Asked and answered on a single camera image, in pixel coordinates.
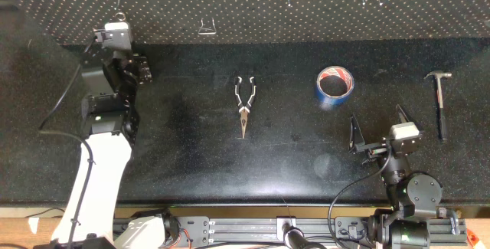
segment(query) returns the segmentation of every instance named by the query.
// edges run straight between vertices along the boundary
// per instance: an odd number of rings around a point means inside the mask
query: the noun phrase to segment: hammer
[[[444,73],[441,70],[435,70],[426,75],[434,76],[437,82],[437,102],[439,103],[439,138],[445,142],[447,140],[447,127],[446,127],[446,117],[444,116],[444,106],[443,106],[443,89],[441,88],[441,78],[451,77],[452,73]]]

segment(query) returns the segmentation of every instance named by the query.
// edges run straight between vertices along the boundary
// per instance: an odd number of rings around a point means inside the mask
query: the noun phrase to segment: white robotic arm segment
[[[80,207],[79,225],[75,227],[73,241],[83,241],[88,234],[105,237],[113,244],[113,214],[116,207],[119,183],[131,156],[131,146],[124,135],[112,133],[93,134],[87,139],[93,152],[93,167]],[[77,208],[80,192],[88,170],[88,151],[81,146],[82,155],[77,178],[71,192],[70,201],[60,224],[51,240],[67,243],[70,236],[72,218]]]

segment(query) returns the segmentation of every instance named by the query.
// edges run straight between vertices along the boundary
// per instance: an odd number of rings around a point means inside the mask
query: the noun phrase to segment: hammer handle
[[[447,141],[447,126],[446,116],[444,116],[444,108],[439,108],[439,137],[443,143]]]

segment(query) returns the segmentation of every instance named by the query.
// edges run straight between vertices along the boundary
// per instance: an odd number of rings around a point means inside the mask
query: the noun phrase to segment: wooden surface
[[[32,248],[37,244],[48,244],[59,221],[60,218],[40,218],[38,232],[33,234],[29,227],[28,218],[0,218],[0,244],[17,244],[27,248]],[[466,225],[475,232],[480,241],[486,246],[490,245],[490,219],[467,219]],[[451,247],[451,249],[460,248],[466,249],[470,246]]]

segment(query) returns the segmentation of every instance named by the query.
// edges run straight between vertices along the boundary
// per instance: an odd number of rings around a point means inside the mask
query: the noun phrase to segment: pliers handle
[[[242,78],[238,77],[237,81],[235,82],[235,100],[237,101],[239,113],[241,113],[243,110],[246,110],[248,113],[250,113],[250,110],[252,109],[252,104],[255,100],[256,92],[255,77],[250,78],[250,83],[252,84],[252,93],[247,103],[243,105],[242,99],[240,98],[240,85],[242,84]]]

